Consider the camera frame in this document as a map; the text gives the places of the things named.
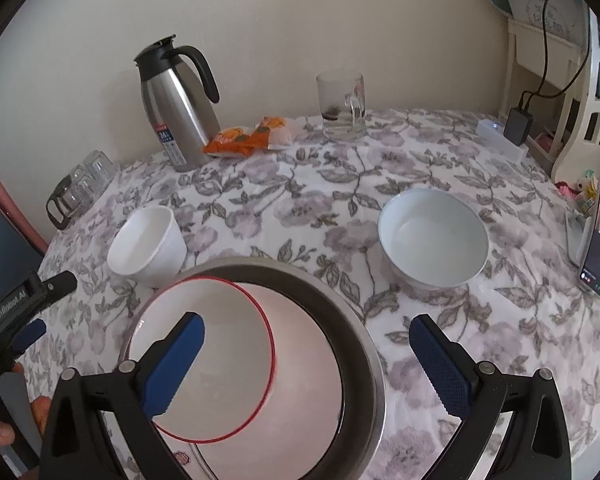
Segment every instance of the black charger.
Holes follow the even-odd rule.
[[[507,125],[504,127],[505,138],[516,146],[521,146],[526,141],[533,122],[533,116],[523,110],[522,107],[512,108],[509,112]]]

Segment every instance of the white plate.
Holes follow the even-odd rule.
[[[417,285],[454,287],[480,273],[489,256],[482,219],[439,189],[410,189],[386,203],[378,221],[397,274]]]
[[[185,312],[200,314],[205,341],[156,426],[186,442],[214,442],[243,430],[262,408],[275,370],[269,322],[237,285],[188,278],[157,296],[142,314],[129,344],[139,360]]]
[[[240,433],[198,446],[218,480],[298,480],[323,457],[338,429],[342,382],[324,333],[297,304],[239,283],[264,310],[276,341],[276,378],[260,413]],[[206,479],[195,449],[165,441],[195,480]]]

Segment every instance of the round table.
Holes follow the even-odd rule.
[[[446,414],[409,346],[410,320],[426,312],[475,361],[506,373],[552,370],[575,458],[600,434],[600,300],[575,285],[566,255],[568,203],[533,160],[511,164],[475,134],[466,112],[385,110],[367,117],[355,144],[324,139],[320,117],[284,152],[217,159],[176,173],[163,153],[125,166],[91,210],[51,242],[44,278],[72,271],[78,289],[46,312],[47,333],[23,357],[32,396],[51,395],[63,369],[114,368],[125,330],[154,293],[113,275],[107,250],[136,208],[174,210],[188,255],[251,255],[301,267],[350,304],[371,334],[386,374],[384,439],[368,479],[420,478],[458,426]],[[382,206],[411,187],[461,198],[487,225],[481,275],[451,290],[401,283],[378,243]],[[491,437],[493,459],[506,424]],[[114,434],[128,473],[139,471]]]

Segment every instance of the human hand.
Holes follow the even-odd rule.
[[[24,375],[24,367],[20,363],[16,363],[13,371]],[[36,426],[41,435],[45,434],[46,420],[49,416],[51,408],[51,399],[49,397],[38,397],[31,403],[31,413],[36,421]],[[0,446],[10,446],[16,438],[13,428],[4,422],[0,421]]]

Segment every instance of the glass mug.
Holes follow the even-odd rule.
[[[75,166],[70,173],[71,186],[83,205],[84,213],[99,197],[98,184],[81,164]]]
[[[49,204],[54,203],[58,214],[52,213]],[[46,201],[46,214],[51,223],[60,230],[69,227],[72,217],[79,215],[82,208],[82,199],[72,186],[71,176],[64,177]]]
[[[366,133],[365,80],[360,72],[339,68],[317,78],[322,132],[331,140],[357,140]]]
[[[91,152],[84,159],[82,165],[95,179],[100,194],[107,189],[107,186],[109,186],[118,171],[118,168],[109,160],[109,157],[100,150]]]

